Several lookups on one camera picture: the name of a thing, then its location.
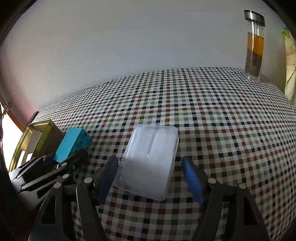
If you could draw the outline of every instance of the tablecloth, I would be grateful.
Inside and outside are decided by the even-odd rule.
[[[193,202],[180,157],[219,182],[246,183],[271,240],[279,240],[295,217],[296,115],[267,78],[259,83],[224,67],[169,69],[98,84],[43,108],[35,121],[52,119],[64,132],[83,127],[94,144],[77,181],[106,160],[122,157],[137,124],[178,128],[179,145],[169,195],[155,201],[112,187],[98,207],[110,240],[190,240],[201,207]],[[216,239],[223,235],[223,210]],[[77,206],[77,237],[83,240]]]

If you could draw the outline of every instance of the translucent plastic lid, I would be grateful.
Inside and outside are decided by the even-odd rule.
[[[171,126],[137,125],[115,176],[115,186],[136,195],[164,200],[178,147]]]

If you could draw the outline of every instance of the glass bottle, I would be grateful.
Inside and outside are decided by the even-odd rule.
[[[249,22],[247,58],[244,74],[252,81],[259,81],[265,47],[265,20],[264,17],[254,11],[244,10],[244,17]]]

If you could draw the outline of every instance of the wall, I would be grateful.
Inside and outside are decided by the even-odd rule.
[[[34,110],[119,77],[181,67],[243,68],[244,9],[265,17],[263,74],[283,90],[284,24],[261,0],[38,0],[1,48],[0,91],[24,122]]]

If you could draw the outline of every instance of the teal toy block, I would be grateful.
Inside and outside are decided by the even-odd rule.
[[[87,150],[92,143],[92,138],[83,128],[70,128],[56,151],[54,160],[62,162],[79,149]]]

